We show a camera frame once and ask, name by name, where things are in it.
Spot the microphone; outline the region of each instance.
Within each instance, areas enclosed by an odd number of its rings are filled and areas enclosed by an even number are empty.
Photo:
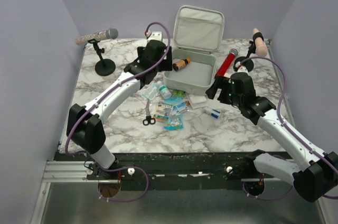
[[[255,45],[256,45],[256,51],[255,54],[259,57],[266,57],[266,55],[268,54],[268,48],[266,47],[265,42],[263,41],[263,39],[261,38],[261,34],[258,34],[258,37],[255,38],[255,35],[257,33],[260,33],[258,29],[253,29],[253,39],[255,41]]]
[[[234,60],[235,57],[238,55],[238,50],[236,49],[231,49],[229,51],[229,54],[227,58],[224,60],[223,64],[221,65],[220,69],[218,69],[217,73],[215,76],[224,76],[224,74],[227,72],[228,68],[230,67],[232,61]]]
[[[117,29],[113,29],[112,27],[106,31],[97,32],[91,35],[83,35],[75,39],[75,43],[77,45],[82,45],[87,43],[90,40],[95,39],[96,41],[103,41],[107,39],[116,39],[118,37]]]

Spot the open case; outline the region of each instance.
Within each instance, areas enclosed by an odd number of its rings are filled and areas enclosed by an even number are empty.
[[[164,84],[189,94],[205,95],[216,71],[217,60],[212,52],[219,50],[223,31],[222,13],[182,6],[175,21],[173,63],[186,58],[190,58],[191,62],[180,71],[165,72]]]

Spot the marble surface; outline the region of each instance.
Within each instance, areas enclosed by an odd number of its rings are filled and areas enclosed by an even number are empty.
[[[72,104],[84,105],[97,97],[120,76],[123,68],[137,57],[136,48],[145,44],[144,39],[100,42],[100,47],[106,50],[103,57],[112,59],[117,67],[116,71],[107,77],[95,73],[98,56],[92,45],[87,45]],[[220,51],[214,53],[218,68],[230,49],[236,48],[239,55],[243,56],[246,55],[248,46],[249,40],[223,40]],[[272,65],[265,60],[255,60],[254,63],[255,68],[250,72],[250,76],[253,78],[256,93],[269,98],[277,105],[280,89]],[[159,73],[155,80],[162,77],[163,73]],[[201,109],[195,109],[184,114],[182,130],[167,131],[162,123],[144,126],[142,120],[145,118],[146,100],[141,95],[144,89],[125,100],[104,124],[106,145],[111,152],[241,152],[256,149],[283,151],[271,136],[241,116],[239,110],[216,100],[208,100],[208,103],[209,107],[222,112],[220,119],[214,119],[204,114]],[[153,100],[151,111],[154,111],[156,101],[159,100],[160,96]],[[284,105],[282,114],[286,116]],[[59,148],[62,153],[65,140],[64,132]],[[79,146],[71,142],[70,152],[79,149]]]

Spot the blue package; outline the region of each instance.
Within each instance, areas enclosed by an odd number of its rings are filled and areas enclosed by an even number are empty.
[[[164,100],[166,103],[170,104],[176,104],[178,102],[182,102],[183,98],[182,97],[170,97]]]
[[[183,102],[180,102],[179,104],[174,105],[172,114],[173,115],[179,115],[179,114],[186,112],[188,110],[189,110],[189,107],[183,101]]]

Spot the black microphone stand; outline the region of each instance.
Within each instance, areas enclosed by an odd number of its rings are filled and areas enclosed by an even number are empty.
[[[255,52],[256,52],[256,44],[255,44],[255,42],[254,42],[254,41],[250,41],[249,43],[250,43],[251,45],[250,45],[250,47],[249,47],[249,49],[248,49],[248,54],[247,54],[247,56],[246,56],[246,57],[238,57],[238,58],[236,58],[235,61],[234,61],[234,64],[233,64],[233,70],[234,70],[235,72],[238,71],[238,68],[236,67],[236,64],[237,64],[238,62],[241,62],[241,61],[243,61],[244,59],[249,58],[250,55],[251,55],[252,53],[255,53]],[[254,68],[254,63],[253,63],[252,60],[248,60],[248,61],[246,61],[246,62],[243,63],[243,66],[248,70],[248,72],[250,72],[250,71],[252,71],[253,68]]]
[[[262,38],[262,40],[264,41],[264,37],[262,35],[262,33],[260,32],[257,32],[256,34],[254,34],[252,36],[252,41],[250,41],[250,47],[248,49],[248,54],[246,57],[239,57],[239,58],[236,58],[236,60],[234,61],[234,64],[233,64],[233,69],[235,72],[238,71],[238,68],[236,67],[236,64],[238,62],[241,62],[243,61],[244,59],[247,59],[250,57],[251,54],[255,53],[256,52],[256,43],[255,43],[255,40],[256,38]],[[253,68],[254,68],[254,63],[252,60],[248,60],[246,62],[243,63],[243,66],[248,70],[248,72],[252,71]]]
[[[105,49],[100,49],[98,43],[100,41],[96,41],[95,39],[91,39],[88,41],[88,43],[91,43],[94,47],[94,50],[96,51],[96,54],[99,56],[100,61],[96,63],[95,65],[95,72],[100,76],[108,76],[112,74],[115,69],[115,63],[111,59],[103,59],[102,53],[105,52]]]

